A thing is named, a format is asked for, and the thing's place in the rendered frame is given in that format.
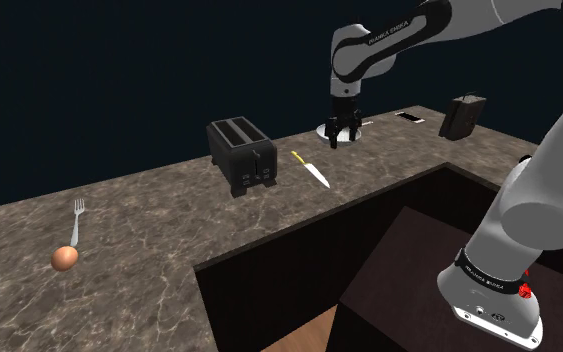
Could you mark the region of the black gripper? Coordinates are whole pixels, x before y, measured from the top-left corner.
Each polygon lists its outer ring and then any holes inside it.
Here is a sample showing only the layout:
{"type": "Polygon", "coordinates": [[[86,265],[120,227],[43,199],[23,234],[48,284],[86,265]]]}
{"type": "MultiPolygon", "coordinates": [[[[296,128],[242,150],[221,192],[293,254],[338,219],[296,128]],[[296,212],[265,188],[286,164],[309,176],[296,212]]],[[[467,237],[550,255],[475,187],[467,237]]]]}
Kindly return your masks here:
{"type": "Polygon", "coordinates": [[[350,141],[356,140],[359,127],[362,125],[361,110],[357,107],[357,96],[332,97],[332,116],[325,123],[325,136],[330,147],[337,148],[339,128],[350,127],[350,141]]]}

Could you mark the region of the white round plate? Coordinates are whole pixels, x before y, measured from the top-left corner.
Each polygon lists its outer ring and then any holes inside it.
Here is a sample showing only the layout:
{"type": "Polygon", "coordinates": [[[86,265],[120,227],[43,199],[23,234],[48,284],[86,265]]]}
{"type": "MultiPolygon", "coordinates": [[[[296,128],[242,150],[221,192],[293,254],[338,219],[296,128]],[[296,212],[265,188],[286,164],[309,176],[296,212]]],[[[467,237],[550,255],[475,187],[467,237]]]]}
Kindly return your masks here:
{"type": "MultiPolygon", "coordinates": [[[[330,144],[329,138],[325,135],[325,124],[321,124],[317,127],[316,133],[318,138],[326,145],[330,144]]],[[[357,142],[362,137],[362,132],[360,129],[356,131],[355,134],[355,142],[357,142]]],[[[337,146],[338,147],[346,147],[352,144],[350,140],[350,129],[345,127],[342,129],[337,135],[337,146]]]]}

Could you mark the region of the black two-slot toaster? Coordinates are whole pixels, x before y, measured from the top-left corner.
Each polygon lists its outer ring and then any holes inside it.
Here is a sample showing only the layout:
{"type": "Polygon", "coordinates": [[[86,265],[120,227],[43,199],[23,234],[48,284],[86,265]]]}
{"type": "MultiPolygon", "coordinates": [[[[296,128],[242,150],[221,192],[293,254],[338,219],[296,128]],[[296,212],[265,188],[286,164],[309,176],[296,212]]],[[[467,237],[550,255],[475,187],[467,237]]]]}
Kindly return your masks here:
{"type": "Polygon", "coordinates": [[[218,120],[206,126],[212,164],[216,165],[234,198],[249,187],[276,184],[277,147],[243,116],[218,120]]]}

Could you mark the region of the black box-shaped appliance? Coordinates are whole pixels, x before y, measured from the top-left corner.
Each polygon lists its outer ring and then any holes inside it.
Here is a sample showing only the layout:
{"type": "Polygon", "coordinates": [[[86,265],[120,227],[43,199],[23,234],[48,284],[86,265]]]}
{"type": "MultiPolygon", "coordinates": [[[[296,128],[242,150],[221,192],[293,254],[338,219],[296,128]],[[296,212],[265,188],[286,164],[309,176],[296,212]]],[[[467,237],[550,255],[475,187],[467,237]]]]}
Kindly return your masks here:
{"type": "Polygon", "coordinates": [[[439,136],[451,141],[468,137],[476,126],[487,99],[468,92],[454,98],[439,130],[439,136]]]}

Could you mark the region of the dark robot stand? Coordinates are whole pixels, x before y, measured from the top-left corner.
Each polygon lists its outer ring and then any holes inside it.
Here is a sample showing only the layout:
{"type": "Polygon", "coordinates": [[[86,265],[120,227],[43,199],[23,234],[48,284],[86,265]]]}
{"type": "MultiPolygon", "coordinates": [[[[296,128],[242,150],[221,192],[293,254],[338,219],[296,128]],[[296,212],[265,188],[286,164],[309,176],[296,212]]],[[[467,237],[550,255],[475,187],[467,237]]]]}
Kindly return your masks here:
{"type": "MultiPolygon", "coordinates": [[[[470,236],[404,208],[338,304],[326,352],[525,352],[455,317],[437,275],[470,236]]],[[[544,336],[534,352],[563,352],[563,250],[530,268],[544,336]]]]}

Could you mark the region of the silver fork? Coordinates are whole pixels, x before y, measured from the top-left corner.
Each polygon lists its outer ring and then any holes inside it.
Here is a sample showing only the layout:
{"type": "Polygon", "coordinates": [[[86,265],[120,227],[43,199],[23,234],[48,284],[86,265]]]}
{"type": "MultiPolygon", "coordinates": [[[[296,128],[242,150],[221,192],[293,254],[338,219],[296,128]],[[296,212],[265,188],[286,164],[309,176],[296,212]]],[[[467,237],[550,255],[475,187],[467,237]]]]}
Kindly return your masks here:
{"type": "Polygon", "coordinates": [[[85,202],[83,199],[77,199],[74,201],[74,225],[72,230],[72,235],[70,239],[70,246],[76,247],[79,240],[79,217],[85,211],[85,202]]]}

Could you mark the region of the brown egg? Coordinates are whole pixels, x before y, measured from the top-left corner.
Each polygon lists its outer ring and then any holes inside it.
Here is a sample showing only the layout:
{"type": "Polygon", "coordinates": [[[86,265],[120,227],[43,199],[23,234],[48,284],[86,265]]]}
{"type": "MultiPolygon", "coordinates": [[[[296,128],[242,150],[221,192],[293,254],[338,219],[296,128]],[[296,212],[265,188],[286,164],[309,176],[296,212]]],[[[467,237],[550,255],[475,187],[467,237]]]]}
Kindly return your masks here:
{"type": "Polygon", "coordinates": [[[77,262],[79,254],[72,246],[62,246],[55,250],[51,256],[51,266],[58,272],[71,269],[77,262]]]}

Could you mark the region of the yellow-handled kitchen knife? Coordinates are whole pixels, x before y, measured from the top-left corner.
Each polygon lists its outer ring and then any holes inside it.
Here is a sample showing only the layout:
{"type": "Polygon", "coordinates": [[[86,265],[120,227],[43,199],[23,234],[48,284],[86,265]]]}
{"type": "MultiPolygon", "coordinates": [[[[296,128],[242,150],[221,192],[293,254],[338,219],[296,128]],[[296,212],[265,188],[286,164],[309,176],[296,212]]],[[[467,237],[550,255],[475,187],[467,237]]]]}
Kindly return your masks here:
{"type": "Polygon", "coordinates": [[[325,187],[329,188],[330,184],[326,177],[312,164],[305,162],[296,151],[291,151],[291,154],[325,187]]]}

